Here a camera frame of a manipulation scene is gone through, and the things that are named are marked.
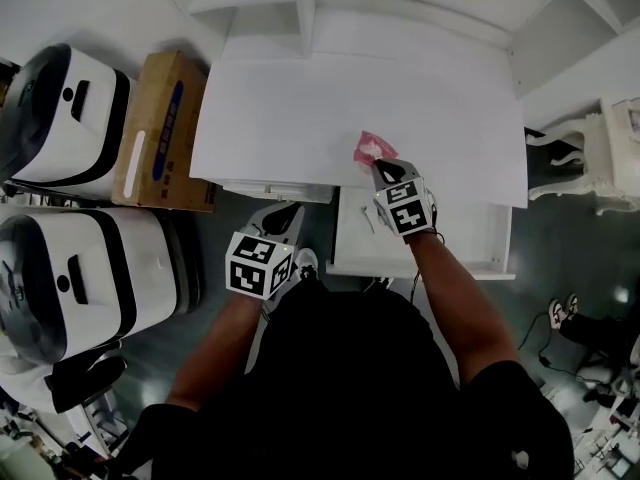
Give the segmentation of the large white black robot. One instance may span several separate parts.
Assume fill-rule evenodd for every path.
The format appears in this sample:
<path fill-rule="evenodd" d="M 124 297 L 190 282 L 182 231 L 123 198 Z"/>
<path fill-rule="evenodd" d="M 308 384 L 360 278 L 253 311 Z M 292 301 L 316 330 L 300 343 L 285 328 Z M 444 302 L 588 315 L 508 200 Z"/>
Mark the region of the large white black robot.
<path fill-rule="evenodd" d="M 194 235 L 166 211 L 113 207 L 0 223 L 0 329 L 15 355 L 54 365 L 196 310 Z"/>

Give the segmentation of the white desk with drawers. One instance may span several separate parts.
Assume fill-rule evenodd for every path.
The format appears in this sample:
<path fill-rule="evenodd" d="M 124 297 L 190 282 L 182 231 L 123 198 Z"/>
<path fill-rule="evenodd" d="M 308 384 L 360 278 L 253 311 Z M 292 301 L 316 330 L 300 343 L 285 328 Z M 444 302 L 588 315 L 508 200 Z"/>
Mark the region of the white desk with drawers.
<path fill-rule="evenodd" d="M 169 0 L 221 42 L 191 173 L 367 187 L 362 132 L 441 203 L 527 203 L 526 98 L 640 25 L 640 0 Z"/>

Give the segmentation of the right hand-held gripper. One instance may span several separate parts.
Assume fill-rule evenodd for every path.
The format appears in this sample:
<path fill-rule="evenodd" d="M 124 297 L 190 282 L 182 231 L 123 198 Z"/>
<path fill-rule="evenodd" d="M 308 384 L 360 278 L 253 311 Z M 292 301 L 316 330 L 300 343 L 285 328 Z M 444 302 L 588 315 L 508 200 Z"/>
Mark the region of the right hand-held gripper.
<path fill-rule="evenodd" d="M 436 231 L 435 198 L 412 163 L 381 158 L 371 166 L 371 172 L 378 191 L 374 203 L 396 236 Z"/>

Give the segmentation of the pink packet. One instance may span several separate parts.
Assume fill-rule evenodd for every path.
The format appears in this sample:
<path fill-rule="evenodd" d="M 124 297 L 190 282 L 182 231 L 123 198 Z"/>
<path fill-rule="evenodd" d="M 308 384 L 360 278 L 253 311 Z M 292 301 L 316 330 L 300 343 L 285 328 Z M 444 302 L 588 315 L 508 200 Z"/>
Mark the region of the pink packet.
<path fill-rule="evenodd" d="M 364 167 L 371 167 L 376 160 L 397 157 L 397 151 L 387 141 L 367 131 L 361 132 L 353 153 L 353 160 Z"/>

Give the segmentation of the person's right forearm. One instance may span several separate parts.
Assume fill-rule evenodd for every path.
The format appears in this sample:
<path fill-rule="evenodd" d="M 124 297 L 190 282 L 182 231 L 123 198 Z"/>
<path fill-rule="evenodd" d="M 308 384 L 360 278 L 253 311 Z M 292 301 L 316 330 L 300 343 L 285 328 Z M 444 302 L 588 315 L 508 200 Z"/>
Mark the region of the person's right forearm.
<path fill-rule="evenodd" d="M 434 233 L 405 238 L 416 260 L 439 329 L 468 384 L 487 367 L 517 362 L 507 325 L 484 291 Z"/>

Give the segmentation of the person's left forearm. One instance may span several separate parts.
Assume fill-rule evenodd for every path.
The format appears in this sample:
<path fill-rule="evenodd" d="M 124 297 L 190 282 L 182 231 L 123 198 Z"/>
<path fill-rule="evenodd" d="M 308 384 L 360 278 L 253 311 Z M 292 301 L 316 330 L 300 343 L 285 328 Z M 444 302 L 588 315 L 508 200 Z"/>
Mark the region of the person's left forearm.
<path fill-rule="evenodd" d="M 233 293 L 179 368 L 166 402 L 198 411 L 244 374 L 262 301 Z"/>

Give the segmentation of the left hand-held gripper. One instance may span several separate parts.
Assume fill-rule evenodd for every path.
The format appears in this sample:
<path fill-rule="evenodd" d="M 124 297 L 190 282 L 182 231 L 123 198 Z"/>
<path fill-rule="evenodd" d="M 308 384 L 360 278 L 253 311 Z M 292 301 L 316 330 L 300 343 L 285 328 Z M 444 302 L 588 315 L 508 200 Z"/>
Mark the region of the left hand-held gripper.
<path fill-rule="evenodd" d="M 235 232 L 229 243 L 226 288 L 260 300 L 277 293 L 291 276 L 304 214 L 300 203 L 276 203 L 255 212 L 245 225 L 246 234 Z"/>

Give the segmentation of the brown cardboard box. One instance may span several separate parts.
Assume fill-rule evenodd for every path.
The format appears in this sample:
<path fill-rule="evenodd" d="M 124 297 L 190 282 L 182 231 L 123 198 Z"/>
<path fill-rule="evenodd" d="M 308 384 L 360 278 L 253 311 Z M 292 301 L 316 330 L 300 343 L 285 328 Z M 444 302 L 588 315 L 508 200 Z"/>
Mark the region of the brown cardboard box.
<path fill-rule="evenodd" d="M 117 205 L 210 212 L 215 185 L 190 176 L 206 76 L 180 51 L 149 55 L 115 166 Z"/>

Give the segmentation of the small white black robot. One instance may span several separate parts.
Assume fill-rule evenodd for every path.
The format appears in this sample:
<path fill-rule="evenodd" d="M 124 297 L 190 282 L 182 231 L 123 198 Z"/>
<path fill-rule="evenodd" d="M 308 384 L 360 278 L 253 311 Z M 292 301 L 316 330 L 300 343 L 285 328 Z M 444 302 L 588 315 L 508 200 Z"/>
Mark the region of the small white black robot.
<path fill-rule="evenodd" d="M 65 43 L 38 52 L 0 110 L 0 183 L 110 199 L 135 86 Z"/>

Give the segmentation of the person's left shoe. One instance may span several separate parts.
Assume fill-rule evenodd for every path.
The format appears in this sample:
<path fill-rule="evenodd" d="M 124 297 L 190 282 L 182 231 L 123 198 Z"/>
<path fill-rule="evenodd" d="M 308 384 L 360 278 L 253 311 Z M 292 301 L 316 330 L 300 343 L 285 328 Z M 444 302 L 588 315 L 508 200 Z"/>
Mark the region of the person's left shoe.
<path fill-rule="evenodd" d="M 319 261 L 311 248 L 300 249 L 295 259 L 295 264 L 295 278 L 298 281 L 318 279 Z"/>

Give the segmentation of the ornate cream vanity table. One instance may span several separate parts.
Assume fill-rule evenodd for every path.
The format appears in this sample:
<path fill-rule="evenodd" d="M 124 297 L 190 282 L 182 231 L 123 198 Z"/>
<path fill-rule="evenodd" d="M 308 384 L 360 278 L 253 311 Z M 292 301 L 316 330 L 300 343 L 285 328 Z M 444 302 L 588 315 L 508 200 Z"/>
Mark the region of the ornate cream vanity table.
<path fill-rule="evenodd" d="M 528 190 L 528 199 L 594 194 L 595 214 L 640 212 L 640 97 L 611 103 L 599 101 L 599 110 L 581 118 L 567 119 L 526 136 L 531 147 L 563 142 L 572 151 L 555 167 L 575 163 L 582 167 L 576 179 L 541 185 Z"/>

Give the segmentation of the small white drawer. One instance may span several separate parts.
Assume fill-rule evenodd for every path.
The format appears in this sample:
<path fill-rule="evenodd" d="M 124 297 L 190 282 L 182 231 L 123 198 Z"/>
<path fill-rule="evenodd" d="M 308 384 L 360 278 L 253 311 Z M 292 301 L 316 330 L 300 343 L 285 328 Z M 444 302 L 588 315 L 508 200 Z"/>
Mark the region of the small white drawer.
<path fill-rule="evenodd" d="M 334 194 L 334 187 L 330 185 L 267 183 L 255 180 L 224 180 L 218 184 L 228 192 L 274 201 L 329 204 Z"/>

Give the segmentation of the person's black clothing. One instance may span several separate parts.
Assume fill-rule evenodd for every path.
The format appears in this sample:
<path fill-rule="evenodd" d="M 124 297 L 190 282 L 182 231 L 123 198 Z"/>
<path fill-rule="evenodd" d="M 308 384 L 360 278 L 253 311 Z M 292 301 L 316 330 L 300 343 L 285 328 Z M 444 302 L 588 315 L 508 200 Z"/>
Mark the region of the person's black clothing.
<path fill-rule="evenodd" d="M 251 371 L 198 410 L 147 407 L 114 468 L 152 480 L 572 480 L 570 431 L 526 370 L 459 384 L 428 322 L 385 289 L 304 281 Z"/>

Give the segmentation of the large white drawer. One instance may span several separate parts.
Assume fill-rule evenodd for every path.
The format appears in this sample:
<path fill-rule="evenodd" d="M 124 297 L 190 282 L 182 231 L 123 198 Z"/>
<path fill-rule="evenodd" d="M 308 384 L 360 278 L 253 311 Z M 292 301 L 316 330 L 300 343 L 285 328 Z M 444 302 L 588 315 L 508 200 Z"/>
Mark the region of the large white drawer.
<path fill-rule="evenodd" d="M 371 232 L 362 208 L 375 222 Z M 509 271 L 512 209 L 490 203 L 437 204 L 437 229 L 445 245 L 479 281 L 511 281 Z M 334 252 L 326 272 L 339 276 L 411 279 L 417 266 L 409 247 L 383 225 L 374 208 L 373 192 L 340 189 Z"/>

